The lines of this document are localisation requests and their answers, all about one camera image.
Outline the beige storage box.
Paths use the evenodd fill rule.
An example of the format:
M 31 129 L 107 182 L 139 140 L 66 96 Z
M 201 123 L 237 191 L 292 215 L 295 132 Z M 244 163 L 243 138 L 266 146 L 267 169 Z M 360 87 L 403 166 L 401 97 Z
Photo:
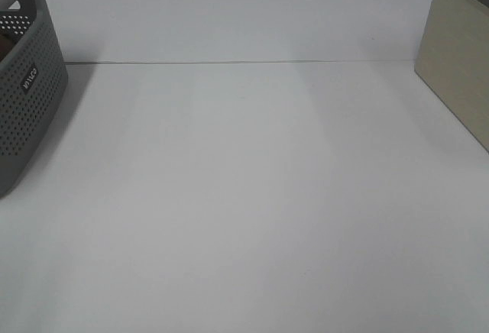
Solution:
M 488 0 L 432 0 L 416 74 L 488 146 Z

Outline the grey perforated plastic basket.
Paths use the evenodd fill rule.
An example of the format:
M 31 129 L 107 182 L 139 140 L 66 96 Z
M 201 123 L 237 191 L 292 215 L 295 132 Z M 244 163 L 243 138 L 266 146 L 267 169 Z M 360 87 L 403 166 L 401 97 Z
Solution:
M 68 83 L 46 0 L 15 0 L 1 34 L 15 46 L 1 61 L 1 194 L 16 183 L 43 140 Z

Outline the brown towel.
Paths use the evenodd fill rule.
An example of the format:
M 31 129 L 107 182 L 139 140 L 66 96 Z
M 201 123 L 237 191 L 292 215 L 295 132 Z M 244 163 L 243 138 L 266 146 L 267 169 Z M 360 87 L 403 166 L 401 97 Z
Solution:
M 15 44 L 15 41 L 8 35 L 0 34 L 0 61 L 3 61 L 9 55 Z

